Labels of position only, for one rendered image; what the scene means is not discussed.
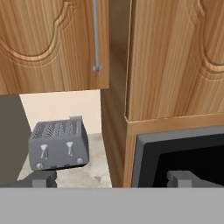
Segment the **black built-in oven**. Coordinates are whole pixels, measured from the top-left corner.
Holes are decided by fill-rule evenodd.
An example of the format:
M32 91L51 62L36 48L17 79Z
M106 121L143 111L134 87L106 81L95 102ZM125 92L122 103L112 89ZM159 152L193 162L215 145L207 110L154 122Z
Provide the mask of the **black built-in oven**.
M137 135L131 185L165 187L169 171L224 186L224 125Z

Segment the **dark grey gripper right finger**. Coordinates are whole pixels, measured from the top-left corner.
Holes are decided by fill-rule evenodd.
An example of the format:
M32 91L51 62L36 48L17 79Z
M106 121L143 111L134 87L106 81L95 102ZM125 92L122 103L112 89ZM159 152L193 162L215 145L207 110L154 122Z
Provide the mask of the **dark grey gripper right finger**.
M218 184L201 179L190 171L168 171L168 187L177 188L219 188Z

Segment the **grey four-slot toaster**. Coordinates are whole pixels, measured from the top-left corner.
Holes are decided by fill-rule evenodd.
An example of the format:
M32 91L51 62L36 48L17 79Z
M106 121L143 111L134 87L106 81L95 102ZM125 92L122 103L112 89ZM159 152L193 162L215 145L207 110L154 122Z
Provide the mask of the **grey four-slot toaster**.
M82 167L90 159L88 135L81 116L38 122L28 148L33 171Z

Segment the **wooden oven cabinet frame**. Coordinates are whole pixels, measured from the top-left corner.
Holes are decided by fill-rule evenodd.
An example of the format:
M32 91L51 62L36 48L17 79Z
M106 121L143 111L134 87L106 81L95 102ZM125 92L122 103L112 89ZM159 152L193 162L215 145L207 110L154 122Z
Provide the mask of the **wooden oven cabinet frame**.
M130 186L137 135L224 124L224 113L128 119L131 4L132 0L109 0L109 87L101 91L101 133L114 187Z

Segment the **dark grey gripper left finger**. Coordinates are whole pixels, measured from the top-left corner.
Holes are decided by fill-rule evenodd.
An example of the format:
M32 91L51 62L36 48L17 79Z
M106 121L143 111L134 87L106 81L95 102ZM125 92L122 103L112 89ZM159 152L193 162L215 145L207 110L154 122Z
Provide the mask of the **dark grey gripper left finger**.
M34 171L22 180L5 184L9 188L38 188L56 187L56 171Z

